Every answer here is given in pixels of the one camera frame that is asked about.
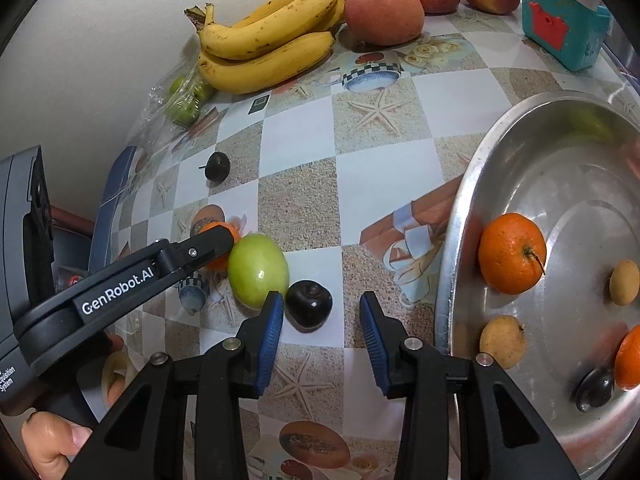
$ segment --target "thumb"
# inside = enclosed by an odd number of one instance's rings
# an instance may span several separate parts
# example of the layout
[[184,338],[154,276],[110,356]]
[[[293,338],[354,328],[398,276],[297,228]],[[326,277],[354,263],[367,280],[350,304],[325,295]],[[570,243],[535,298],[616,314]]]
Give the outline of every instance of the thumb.
[[91,430],[48,412],[34,412],[22,425],[24,447],[42,480],[60,480],[67,456],[78,454]]

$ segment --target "metal tray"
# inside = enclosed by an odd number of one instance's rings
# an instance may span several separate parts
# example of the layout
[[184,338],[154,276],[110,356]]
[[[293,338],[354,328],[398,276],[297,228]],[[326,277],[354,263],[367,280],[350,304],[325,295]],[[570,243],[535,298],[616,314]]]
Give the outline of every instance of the metal tray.
[[[606,102],[581,92],[548,92],[513,107],[487,133],[462,180],[449,220],[435,343],[469,358],[482,328],[511,314],[529,347],[510,376],[554,432],[578,472],[596,478],[640,417],[640,388],[581,413],[580,379],[610,362],[640,323],[640,300],[607,301],[622,259],[640,263],[640,130]],[[484,225],[519,212],[546,239],[546,276],[519,296],[489,288],[476,253]],[[456,407],[452,410],[456,447]]]

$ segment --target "patterned tablecloth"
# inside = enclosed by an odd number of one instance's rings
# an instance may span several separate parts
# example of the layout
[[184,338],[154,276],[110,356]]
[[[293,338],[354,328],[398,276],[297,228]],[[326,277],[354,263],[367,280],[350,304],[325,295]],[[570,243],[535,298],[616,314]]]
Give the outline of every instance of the patterned tablecloth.
[[[206,128],[156,142],[152,153],[138,150],[118,198],[114,258],[158,238],[187,238],[196,214],[214,205],[207,216],[276,240],[292,282],[312,279],[331,291],[327,323],[301,334],[285,321],[270,386],[241,402],[252,478],[291,479],[280,469],[290,456],[278,436],[297,420],[335,430],[350,450],[342,467],[309,465],[313,479],[392,478],[404,403],[375,385],[358,299],[374,290],[410,334],[433,338],[438,249],[456,183],[425,195],[465,171],[505,111],[539,92],[573,89],[640,118],[638,96],[609,59],[601,54],[593,67],[568,73],[523,37],[518,13],[460,7],[427,17],[411,44],[360,47],[344,28],[331,58],[311,72],[252,96],[217,94],[218,114]],[[200,167],[216,150],[228,155],[231,172],[209,187]],[[201,354],[250,315],[223,275],[203,279],[209,298],[200,312],[188,313],[172,287],[116,324],[138,368],[156,351]],[[189,478],[194,406],[191,399]]]

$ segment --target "banana bunch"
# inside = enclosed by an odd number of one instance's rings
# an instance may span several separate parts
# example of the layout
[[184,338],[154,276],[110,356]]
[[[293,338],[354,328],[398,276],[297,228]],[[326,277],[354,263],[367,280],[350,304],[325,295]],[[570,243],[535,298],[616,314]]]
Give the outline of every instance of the banana bunch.
[[322,60],[344,19],[344,0],[269,0],[231,27],[213,6],[185,10],[200,37],[198,68],[219,90],[245,94],[277,85]]

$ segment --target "plastic bag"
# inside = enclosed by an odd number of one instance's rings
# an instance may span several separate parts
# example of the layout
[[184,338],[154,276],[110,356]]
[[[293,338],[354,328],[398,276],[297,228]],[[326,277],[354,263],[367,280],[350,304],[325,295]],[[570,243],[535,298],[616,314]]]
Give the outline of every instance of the plastic bag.
[[198,72],[197,54],[176,65],[149,92],[127,136],[128,146],[152,154],[201,121],[216,90]]

